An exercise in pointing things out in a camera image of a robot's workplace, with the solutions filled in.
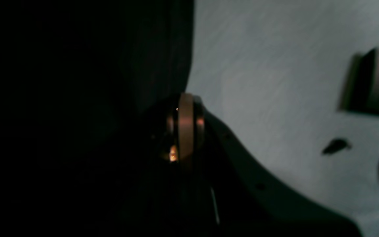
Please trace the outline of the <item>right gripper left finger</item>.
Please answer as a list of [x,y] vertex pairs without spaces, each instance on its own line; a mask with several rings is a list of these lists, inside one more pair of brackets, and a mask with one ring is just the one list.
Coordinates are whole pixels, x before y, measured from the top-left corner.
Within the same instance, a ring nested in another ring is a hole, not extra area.
[[185,236],[185,171],[180,161],[176,93],[143,117],[143,164],[137,182],[138,230],[149,237]]

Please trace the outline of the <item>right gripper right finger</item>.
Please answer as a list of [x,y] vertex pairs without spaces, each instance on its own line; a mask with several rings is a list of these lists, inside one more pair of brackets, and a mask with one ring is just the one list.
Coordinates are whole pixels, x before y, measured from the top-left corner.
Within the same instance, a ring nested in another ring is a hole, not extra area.
[[248,152],[198,96],[186,95],[186,169],[210,188],[215,236],[361,237],[357,225],[287,186]]

